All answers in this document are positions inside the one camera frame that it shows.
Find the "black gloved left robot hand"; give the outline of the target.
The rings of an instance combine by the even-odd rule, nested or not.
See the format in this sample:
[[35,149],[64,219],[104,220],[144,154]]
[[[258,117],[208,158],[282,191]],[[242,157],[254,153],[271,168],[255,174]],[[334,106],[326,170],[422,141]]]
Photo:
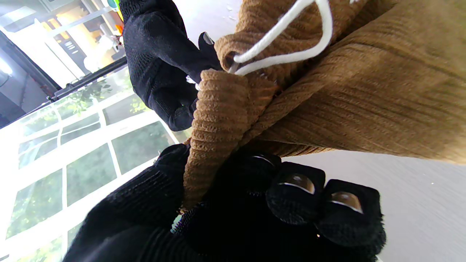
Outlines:
[[86,216],[65,262],[376,262],[386,244],[380,193],[311,166],[238,151],[181,216],[189,147],[154,164]]

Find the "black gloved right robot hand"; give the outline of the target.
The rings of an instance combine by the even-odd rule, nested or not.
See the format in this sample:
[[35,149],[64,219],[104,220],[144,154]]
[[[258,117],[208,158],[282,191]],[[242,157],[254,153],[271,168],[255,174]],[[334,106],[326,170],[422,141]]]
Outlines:
[[171,0],[122,0],[123,39],[135,94],[172,131],[189,129],[201,73],[222,70],[214,41],[206,32],[198,46],[187,36]]

